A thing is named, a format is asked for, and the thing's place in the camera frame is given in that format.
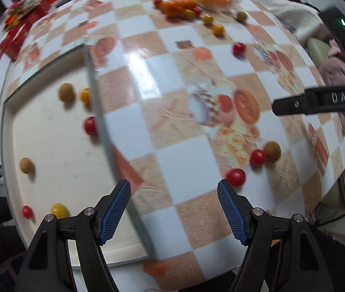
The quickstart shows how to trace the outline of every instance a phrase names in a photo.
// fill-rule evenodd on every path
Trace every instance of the red cherry tomato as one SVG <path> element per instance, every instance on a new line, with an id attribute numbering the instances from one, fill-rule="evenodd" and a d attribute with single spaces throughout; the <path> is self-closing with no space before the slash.
<path id="1" fill-rule="evenodd" d="M 250 162 L 255 167 L 262 166 L 267 161 L 266 153 L 261 149 L 256 149 L 251 153 Z"/>
<path id="2" fill-rule="evenodd" d="M 30 206 L 24 205 L 22 208 L 22 215 L 27 219 L 31 219 L 33 217 L 33 211 Z"/>
<path id="3" fill-rule="evenodd" d="M 245 51 L 247 50 L 247 46 L 243 43 L 234 43 L 232 47 L 232 52 L 235 55 L 243 55 Z"/>
<path id="4" fill-rule="evenodd" d="M 202 13 L 202 9 L 200 9 L 200 8 L 193 8 L 193 11 L 195 13 L 195 16 L 197 16 L 197 17 L 200 16 Z"/>
<path id="5" fill-rule="evenodd" d="M 218 101 L 220 102 L 221 111 L 223 111 L 224 113 L 229 113 L 232 110 L 232 100 L 229 96 L 220 94 L 218 96 Z"/>
<path id="6" fill-rule="evenodd" d="M 161 0 L 153 0 L 153 5 L 157 8 Z"/>
<path id="7" fill-rule="evenodd" d="M 245 172 L 240 168 L 232 169 L 226 174 L 226 179 L 232 186 L 242 186 L 245 182 Z"/>
<path id="8" fill-rule="evenodd" d="M 95 116 L 90 116 L 84 121 L 84 130 L 90 136 L 97 135 L 97 128 L 95 126 Z"/>

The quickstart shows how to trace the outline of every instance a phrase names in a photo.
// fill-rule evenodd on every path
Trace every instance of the table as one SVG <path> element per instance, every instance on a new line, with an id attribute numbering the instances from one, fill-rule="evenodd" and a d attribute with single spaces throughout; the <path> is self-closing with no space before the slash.
<path id="1" fill-rule="evenodd" d="M 246 171 L 237 192 L 253 206 L 290 217 L 308 215 L 345 168 L 337 113 L 277 118 L 271 112 L 275 98 L 324 83 L 263 5 L 240 1 L 249 14 L 245 24 L 203 11 L 225 27 L 224 38 L 216 38 L 201 20 L 167 21 L 152 1 L 73 0 L 60 7 L 31 29 L 10 89 L 87 44 L 101 141 L 113 144 L 105 147 L 131 182 L 155 248 L 155 260 L 120 267 L 116 276 L 112 270 L 122 291 L 129 291 L 125 267 L 139 279 L 138 291 L 178 290 L 241 263 L 245 248 L 216 195 L 230 169 Z M 234 42 L 247 45 L 245 57 L 233 56 Z M 271 140 L 280 144 L 281 159 L 252 170 L 249 154 Z"/>

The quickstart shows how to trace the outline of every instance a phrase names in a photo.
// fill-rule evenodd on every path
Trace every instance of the white cloth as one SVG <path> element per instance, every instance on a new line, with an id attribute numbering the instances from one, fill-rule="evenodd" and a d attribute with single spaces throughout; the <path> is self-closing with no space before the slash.
<path id="1" fill-rule="evenodd" d="M 257 0 L 271 13 L 294 26 L 294 35 L 302 46 L 306 46 L 309 37 L 325 38 L 329 32 L 317 15 L 317 11 L 301 3 L 287 0 Z"/>

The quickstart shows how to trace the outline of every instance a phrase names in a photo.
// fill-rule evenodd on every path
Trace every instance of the blue gripper pad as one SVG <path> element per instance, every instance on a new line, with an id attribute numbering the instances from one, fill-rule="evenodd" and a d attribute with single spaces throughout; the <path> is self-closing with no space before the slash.
<path id="1" fill-rule="evenodd" d="M 226 179 L 218 183 L 217 196 L 233 235 L 242 245 L 249 245 L 255 233 L 250 215 L 252 205 L 246 197 L 237 195 Z"/>
<path id="2" fill-rule="evenodd" d="M 99 245 L 112 239 L 121 216 L 130 198 L 130 183 L 127 180 L 120 180 L 110 195 L 104 196 L 96 209 L 98 210 L 95 223 L 95 234 Z"/>

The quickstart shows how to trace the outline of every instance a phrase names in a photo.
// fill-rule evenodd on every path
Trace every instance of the tray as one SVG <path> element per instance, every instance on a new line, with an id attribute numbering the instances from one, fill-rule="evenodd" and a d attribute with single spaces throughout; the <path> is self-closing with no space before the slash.
<path id="1" fill-rule="evenodd" d="M 84 120 L 95 115 L 78 98 L 82 89 L 90 87 L 87 56 L 85 46 L 63 54 L 25 81 L 4 103 L 4 180 L 19 234 L 27 246 L 52 204 L 63 203 L 76 215 L 95 206 L 116 185 L 117 174 L 102 144 L 83 130 Z M 70 105 L 58 98 L 58 88 L 64 82 L 71 83 L 77 95 Z M 35 176 L 20 171 L 23 157 L 34 162 Z M 24 205 L 32 208 L 32 221 L 22 216 Z M 69 249 L 71 264 L 77 268 L 75 241 L 69 241 Z M 148 258 L 127 210 L 102 251 L 110 266 Z"/>

